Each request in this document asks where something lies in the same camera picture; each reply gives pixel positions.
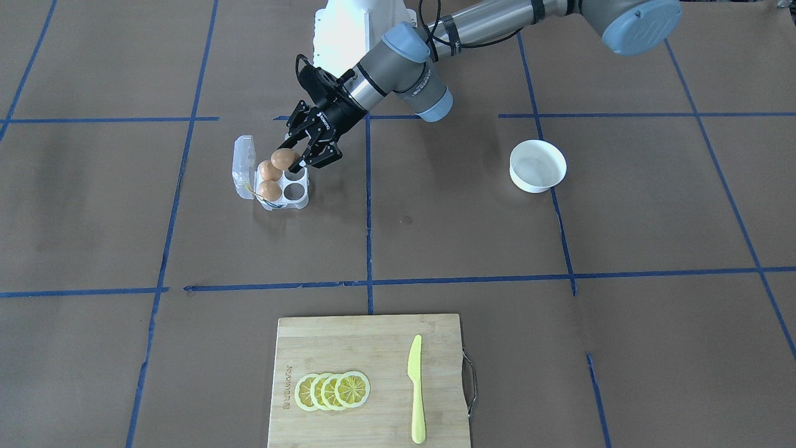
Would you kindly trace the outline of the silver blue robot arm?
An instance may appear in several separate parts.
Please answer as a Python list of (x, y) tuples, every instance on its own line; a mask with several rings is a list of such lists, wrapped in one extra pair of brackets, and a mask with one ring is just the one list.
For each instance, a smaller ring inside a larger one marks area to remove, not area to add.
[(367, 39), (366, 48), (328, 71), (299, 54), (297, 80), (309, 95), (287, 120), (273, 166), (297, 173), (322, 168), (342, 157), (338, 140), (389, 95), (426, 122), (443, 119), (454, 104), (436, 62), (509, 40), (549, 16), (579, 14), (615, 54), (653, 49), (678, 26), (677, 1), (483, 1), (426, 22), (398, 22)]

